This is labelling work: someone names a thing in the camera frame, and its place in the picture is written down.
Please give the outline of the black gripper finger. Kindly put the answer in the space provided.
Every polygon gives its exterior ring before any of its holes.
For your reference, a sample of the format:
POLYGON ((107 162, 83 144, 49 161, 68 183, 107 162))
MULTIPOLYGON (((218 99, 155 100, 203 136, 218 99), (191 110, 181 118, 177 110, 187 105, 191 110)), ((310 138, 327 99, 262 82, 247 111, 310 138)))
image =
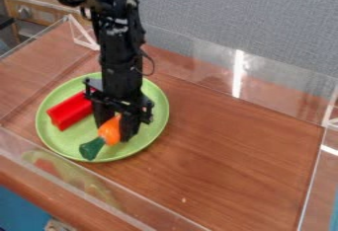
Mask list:
POLYGON ((112 107, 96 101, 92 102, 92 113, 96 127, 100 127, 115 115, 112 107))
POLYGON ((128 112, 121 113, 119 122, 121 142, 128 142, 131 138, 139 133, 140 123, 140 117, 137 115, 132 115, 128 112))

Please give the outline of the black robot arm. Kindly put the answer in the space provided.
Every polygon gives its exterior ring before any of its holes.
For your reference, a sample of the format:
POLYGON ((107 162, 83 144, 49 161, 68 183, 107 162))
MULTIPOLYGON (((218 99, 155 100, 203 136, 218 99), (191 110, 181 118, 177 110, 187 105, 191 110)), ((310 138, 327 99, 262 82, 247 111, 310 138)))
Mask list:
POLYGON ((93 108, 95 123, 101 125, 120 115, 120 140, 128 141, 140 125, 152 121, 155 103, 143 94, 141 50, 145 30, 139 16, 139 0, 57 0, 77 7, 92 23, 99 44, 101 78, 84 80, 85 98, 93 108))

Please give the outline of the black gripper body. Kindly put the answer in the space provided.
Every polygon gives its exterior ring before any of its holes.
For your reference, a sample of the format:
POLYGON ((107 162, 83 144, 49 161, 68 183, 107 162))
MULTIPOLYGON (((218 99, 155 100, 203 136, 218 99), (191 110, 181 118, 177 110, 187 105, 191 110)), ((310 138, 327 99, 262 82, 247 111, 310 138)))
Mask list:
POLYGON ((101 66, 101 78, 85 77, 84 97, 112 107, 115 114, 128 112, 140 117, 140 122, 152 121, 153 101, 143 94, 143 61, 101 66))

